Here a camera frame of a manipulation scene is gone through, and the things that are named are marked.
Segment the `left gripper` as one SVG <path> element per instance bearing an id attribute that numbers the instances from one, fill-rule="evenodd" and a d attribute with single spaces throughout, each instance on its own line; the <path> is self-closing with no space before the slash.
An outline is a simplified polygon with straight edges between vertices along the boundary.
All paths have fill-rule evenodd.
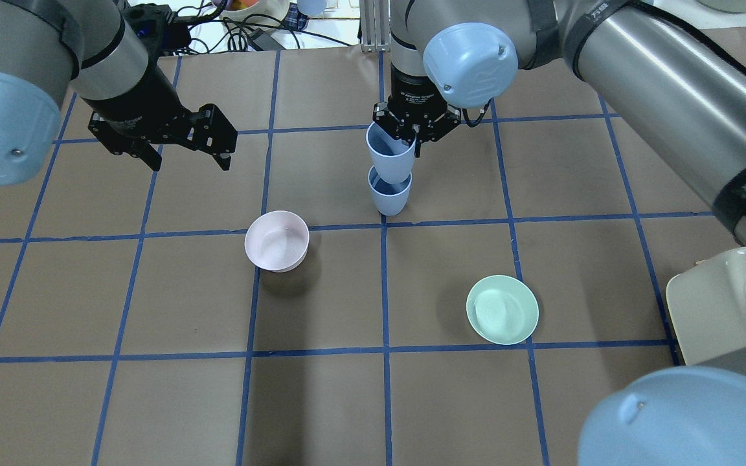
<path id="1" fill-rule="evenodd" d="M 146 78 L 122 95 L 89 98 L 92 115 L 88 129 L 110 153 L 127 154 L 151 171 L 162 168 L 156 145 L 175 144 L 204 151 L 223 171 L 231 170 L 239 133 L 212 103 L 197 110 L 184 106 L 166 78 Z"/>

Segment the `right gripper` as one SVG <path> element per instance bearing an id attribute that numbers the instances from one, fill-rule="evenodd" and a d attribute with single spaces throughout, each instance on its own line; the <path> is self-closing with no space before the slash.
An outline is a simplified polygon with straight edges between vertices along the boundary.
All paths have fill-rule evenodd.
<path id="1" fill-rule="evenodd" d="M 391 71 L 390 96 L 374 106 L 372 120 L 400 144 L 413 145 L 418 159 L 424 142 L 438 141 L 464 118 L 429 77 Z"/>

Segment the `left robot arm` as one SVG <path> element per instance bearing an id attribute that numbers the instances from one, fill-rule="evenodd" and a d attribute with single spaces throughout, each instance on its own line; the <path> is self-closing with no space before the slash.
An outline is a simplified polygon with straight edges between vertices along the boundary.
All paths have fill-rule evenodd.
<path id="1" fill-rule="evenodd" d="M 157 4 L 0 1 L 0 186 L 38 174 L 68 89 L 91 107 L 89 132 L 110 153 L 157 172 L 157 145 L 175 144 L 227 171 L 237 130 L 215 104 L 187 109 L 158 66 L 164 50 L 189 44 L 191 26 L 223 10 L 181 17 Z"/>

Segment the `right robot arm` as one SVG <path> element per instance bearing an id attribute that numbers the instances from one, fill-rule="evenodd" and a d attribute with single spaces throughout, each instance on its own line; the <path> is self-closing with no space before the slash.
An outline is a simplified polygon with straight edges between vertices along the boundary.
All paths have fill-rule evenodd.
<path id="1" fill-rule="evenodd" d="M 392 91 L 373 121 L 418 147 L 468 121 L 520 70 L 562 58 L 746 247 L 746 67 L 642 1 L 397 1 Z M 607 396 L 580 465 L 746 465 L 746 348 Z"/>

